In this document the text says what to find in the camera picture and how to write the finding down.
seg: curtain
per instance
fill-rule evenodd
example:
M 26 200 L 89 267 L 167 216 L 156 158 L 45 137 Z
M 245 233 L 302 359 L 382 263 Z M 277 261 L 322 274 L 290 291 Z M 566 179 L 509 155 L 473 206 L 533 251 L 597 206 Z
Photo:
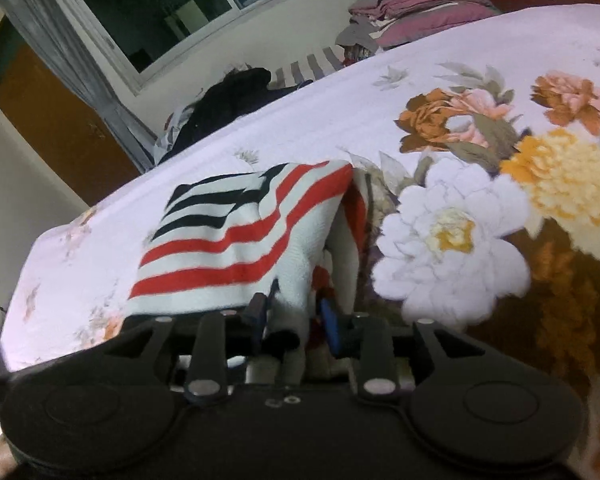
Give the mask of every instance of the curtain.
M 59 3 L 0 0 L 0 6 L 56 77 L 97 112 L 138 170 L 152 168 L 157 137 L 120 102 Z

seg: black plastic mount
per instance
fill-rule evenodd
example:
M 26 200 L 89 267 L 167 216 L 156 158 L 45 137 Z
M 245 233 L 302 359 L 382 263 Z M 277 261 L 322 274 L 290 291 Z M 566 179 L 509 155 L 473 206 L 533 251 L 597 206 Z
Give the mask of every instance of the black plastic mount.
M 292 349 L 263 341 L 267 301 L 132 316 L 112 340 L 11 381 L 0 422 L 30 478 L 576 478 L 561 465 L 583 419 L 570 388 L 431 320 L 392 328 L 320 300 L 355 394 L 230 384 L 227 359 Z M 401 357 L 413 391 L 399 387 Z

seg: window frame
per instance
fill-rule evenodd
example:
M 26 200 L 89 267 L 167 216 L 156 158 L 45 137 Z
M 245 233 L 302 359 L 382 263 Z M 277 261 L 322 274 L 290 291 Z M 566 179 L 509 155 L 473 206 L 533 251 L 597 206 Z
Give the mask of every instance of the window frame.
M 238 0 L 227 0 L 230 10 L 187 36 L 142 72 L 138 72 L 84 0 L 62 0 L 72 17 L 77 21 L 79 27 L 84 30 L 91 41 L 98 47 L 99 51 L 134 95 L 138 95 L 148 84 L 155 82 L 166 72 L 182 62 L 187 53 L 197 44 L 212 36 L 229 23 L 243 18 L 254 9 L 270 1 L 248 0 L 245 5 L 242 5 Z

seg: wooden door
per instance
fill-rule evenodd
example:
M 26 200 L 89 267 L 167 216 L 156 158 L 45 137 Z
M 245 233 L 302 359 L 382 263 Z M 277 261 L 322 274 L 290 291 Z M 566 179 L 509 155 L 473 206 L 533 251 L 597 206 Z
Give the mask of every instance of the wooden door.
M 139 175 L 95 111 L 72 94 L 25 43 L 10 56 L 0 77 L 0 109 L 89 205 Z

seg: floral bedsheet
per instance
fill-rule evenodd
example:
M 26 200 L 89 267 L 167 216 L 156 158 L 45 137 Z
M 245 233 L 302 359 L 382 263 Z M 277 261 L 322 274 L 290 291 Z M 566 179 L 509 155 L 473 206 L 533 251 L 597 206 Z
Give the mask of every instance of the floral bedsheet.
M 563 378 L 588 413 L 571 464 L 600 480 L 600 6 L 522 10 L 361 62 L 43 235 L 4 327 L 8 365 L 116 334 L 177 184 L 328 158 L 372 184 L 357 309 L 434 318 Z

